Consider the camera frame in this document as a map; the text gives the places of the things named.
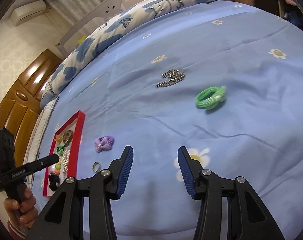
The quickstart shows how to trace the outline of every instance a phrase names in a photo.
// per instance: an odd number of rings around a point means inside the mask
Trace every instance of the blue bed sheet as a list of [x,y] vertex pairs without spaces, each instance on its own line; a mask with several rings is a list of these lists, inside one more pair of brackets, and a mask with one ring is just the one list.
[[[156,88],[170,68],[185,72],[185,79]],[[227,100],[209,113],[194,100],[211,86],[226,86]],[[40,157],[48,155],[55,128],[78,110],[86,118],[77,179],[93,176],[96,161],[107,168],[126,145],[134,149],[125,193],[111,203],[119,240],[193,238],[200,202],[181,180],[180,146],[221,177],[247,178],[286,240],[302,230],[303,32],[291,23],[215,1],[134,29],[60,94]],[[97,154],[94,140],[105,135],[115,137],[114,146]],[[44,172],[35,174],[32,188],[39,210],[47,202]],[[224,210],[222,239],[226,221]],[[89,239],[87,211],[84,231]]]

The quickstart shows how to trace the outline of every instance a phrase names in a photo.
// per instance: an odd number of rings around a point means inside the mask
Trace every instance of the sleeve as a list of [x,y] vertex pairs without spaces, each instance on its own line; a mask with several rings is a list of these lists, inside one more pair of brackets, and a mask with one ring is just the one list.
[[7,222],[9,234],[12,236],[14,240],[23,240],[25,239],[25,234],[19,231],[16,227],[14,227],[10,221]]

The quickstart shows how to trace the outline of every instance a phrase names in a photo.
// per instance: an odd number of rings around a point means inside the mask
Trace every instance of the wooden headboard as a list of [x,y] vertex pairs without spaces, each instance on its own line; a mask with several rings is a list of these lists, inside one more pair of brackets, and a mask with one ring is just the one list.
[[40,114],[40,99],[45,83],[61,63],[49,49],[41,53],[21,73],[0,103],[0,128],[15,137],[16,167],[23,164],[32,130]]

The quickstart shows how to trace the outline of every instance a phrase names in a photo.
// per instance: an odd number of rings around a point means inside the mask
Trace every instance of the screw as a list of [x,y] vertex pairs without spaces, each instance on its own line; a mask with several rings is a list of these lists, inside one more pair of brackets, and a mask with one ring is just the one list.
[[204,169],[204,170],[202,170],[202,174],[204,174],[205,176],[208,176],[211,174],[211,171],[208,169]]
[[244,182],[246,181],[246,179],[245,179],[244,177],[238,177],[238,178],[237,178],[237,181],[238,181],[239,183],[244,183]]
[[100,174],[102,174],[103,176],[107,176],[107,175],[110,174],[110,171],[109,171],[109,170],[102,170],[102,171],[100,172]]
[[66,182],[68,183],[68,184],[71,184],[71,183],[73,183],[75,181],[75,178],[73,178],[73,177],[68,177],[67,179],[66,179]]

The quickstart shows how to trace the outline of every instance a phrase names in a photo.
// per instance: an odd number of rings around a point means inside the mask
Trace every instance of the silver ring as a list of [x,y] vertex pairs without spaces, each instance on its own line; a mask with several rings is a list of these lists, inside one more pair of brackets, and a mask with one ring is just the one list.
[[94,164],[93,164],[93,167],[92,167],[92,170],[93,170],[93,172],[95,172],[95,173],[98,173],[98,172],[100,172],[100,163],[99,162],[95,162]]

